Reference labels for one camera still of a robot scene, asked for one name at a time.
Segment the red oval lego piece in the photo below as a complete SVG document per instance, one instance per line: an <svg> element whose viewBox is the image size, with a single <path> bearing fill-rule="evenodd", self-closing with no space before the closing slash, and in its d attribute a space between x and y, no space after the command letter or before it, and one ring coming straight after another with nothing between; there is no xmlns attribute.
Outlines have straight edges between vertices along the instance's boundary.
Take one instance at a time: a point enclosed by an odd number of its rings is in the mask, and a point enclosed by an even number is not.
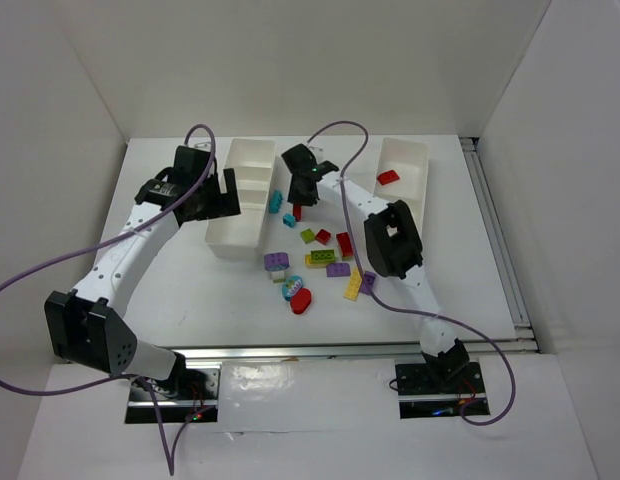
<svg viewBox="0 0 620 480"><path fill-rule="evenodd" d="M290 299L290 308L295 315L303 314L312 303L312 293L307 288L301 288Z"/></svg>

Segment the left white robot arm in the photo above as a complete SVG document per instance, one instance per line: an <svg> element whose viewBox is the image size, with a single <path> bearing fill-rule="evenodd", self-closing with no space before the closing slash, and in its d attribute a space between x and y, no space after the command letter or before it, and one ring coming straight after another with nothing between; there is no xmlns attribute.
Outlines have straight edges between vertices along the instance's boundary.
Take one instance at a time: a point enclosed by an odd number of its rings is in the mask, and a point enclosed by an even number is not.
<svg viewBox="0 0 620 480"><path fill-rule="evenodd" d="M153 382L170 397L205 385L184 355L140 340L125 323L128 304L147 269L180 227L240 214L233 169L217 169L206 150L180 146L174 163L141 186L120 234L69 292L54 291L44 313L54 354L111 376Z"/></svg>

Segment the long cyan lego brick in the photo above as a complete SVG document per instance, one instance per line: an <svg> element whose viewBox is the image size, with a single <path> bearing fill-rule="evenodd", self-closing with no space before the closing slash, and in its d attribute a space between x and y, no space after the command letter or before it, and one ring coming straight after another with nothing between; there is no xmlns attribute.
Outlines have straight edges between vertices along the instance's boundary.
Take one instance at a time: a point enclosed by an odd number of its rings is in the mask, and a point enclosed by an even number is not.
<svg viewBox="0 0 620 480"><path fill-rule="evenodd" d="M270 214L277 214L283 203L283 194L280 190L275 189L269 199L268 212Z"/></svg>

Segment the small cyan lego brick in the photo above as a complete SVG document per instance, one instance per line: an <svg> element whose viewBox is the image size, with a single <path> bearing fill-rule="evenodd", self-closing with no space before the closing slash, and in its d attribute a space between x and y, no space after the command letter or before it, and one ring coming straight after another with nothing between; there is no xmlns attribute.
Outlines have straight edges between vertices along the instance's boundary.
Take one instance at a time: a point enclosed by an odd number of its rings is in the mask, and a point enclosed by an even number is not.
<svg viewBox="0 0 620 480"><path fill-rule="evenodd" d="M294 228L296 226L296 218L291 213L286 213L282 217L283 224L288 226L289 228Z"/></svg>

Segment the small lime green lego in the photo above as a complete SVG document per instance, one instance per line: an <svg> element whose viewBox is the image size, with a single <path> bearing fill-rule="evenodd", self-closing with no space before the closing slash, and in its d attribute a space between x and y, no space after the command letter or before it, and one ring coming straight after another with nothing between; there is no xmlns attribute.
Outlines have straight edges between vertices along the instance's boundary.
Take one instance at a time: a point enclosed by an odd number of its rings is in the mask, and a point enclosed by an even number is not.
<svg viewBox="0 0 620 480"><path fill-rule="evenodd" d="M315 240L315 233L311 229L303 230L300 237L305 244L309 244Z"/></svg>

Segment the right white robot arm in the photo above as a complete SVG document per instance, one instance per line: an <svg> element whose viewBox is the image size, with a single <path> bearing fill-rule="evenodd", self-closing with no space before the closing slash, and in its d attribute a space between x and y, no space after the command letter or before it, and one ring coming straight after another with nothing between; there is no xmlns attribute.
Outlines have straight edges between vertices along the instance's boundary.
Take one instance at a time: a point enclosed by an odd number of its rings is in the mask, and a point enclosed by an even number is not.
<svg viewBox="0 0 620 480"><path fill-rule="evenodd" d="M368 264L374 272L402 288L418 307L414 314L421 354L432 381L451 383L469 363L458 334L440 315L440 306L426 278L423 244L411 210L404 201L374 195L351 181L315 151L297 144L282 154L291 174L289 198L311 207L320 201L344 208L348 224L363 227Z"/></svg>

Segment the cyan patterned lego piece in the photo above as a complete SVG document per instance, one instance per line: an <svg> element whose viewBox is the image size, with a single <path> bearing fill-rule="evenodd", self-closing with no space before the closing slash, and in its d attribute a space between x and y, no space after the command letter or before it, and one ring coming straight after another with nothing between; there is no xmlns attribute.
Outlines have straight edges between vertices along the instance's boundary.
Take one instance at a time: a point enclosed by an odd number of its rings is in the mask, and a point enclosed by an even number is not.
<svg viewBox="0 0 620 480"><path fill-rule="evenodd" d="M303 279L298 275L289 276L282 284L282 296L286 301L290 301L301 289L304 288Z"/></svg>

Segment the small red square lego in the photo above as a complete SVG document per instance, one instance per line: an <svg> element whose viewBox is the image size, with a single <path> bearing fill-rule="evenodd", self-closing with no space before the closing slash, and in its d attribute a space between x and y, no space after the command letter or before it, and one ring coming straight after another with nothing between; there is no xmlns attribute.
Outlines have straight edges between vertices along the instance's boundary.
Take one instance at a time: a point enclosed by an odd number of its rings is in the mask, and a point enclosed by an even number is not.
<svg viewBox="0 0 620 480"><path fill-rule="evenodd" d="M315 235L315 240L322 245L328 245L331 238L332 234L325 229L320 229Z"/></svg>

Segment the red studded lego brick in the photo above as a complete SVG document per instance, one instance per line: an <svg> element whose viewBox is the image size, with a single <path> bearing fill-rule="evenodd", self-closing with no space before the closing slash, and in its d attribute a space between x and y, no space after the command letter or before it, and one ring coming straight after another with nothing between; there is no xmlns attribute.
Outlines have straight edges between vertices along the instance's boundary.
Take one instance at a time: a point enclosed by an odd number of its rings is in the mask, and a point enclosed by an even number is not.
<svg viewBox="0 0 620 480"><path fill-rule="evenodd" d="M297 222L300 222L302 220L302 206L301 205L294 204L292 213Z"/></svg>

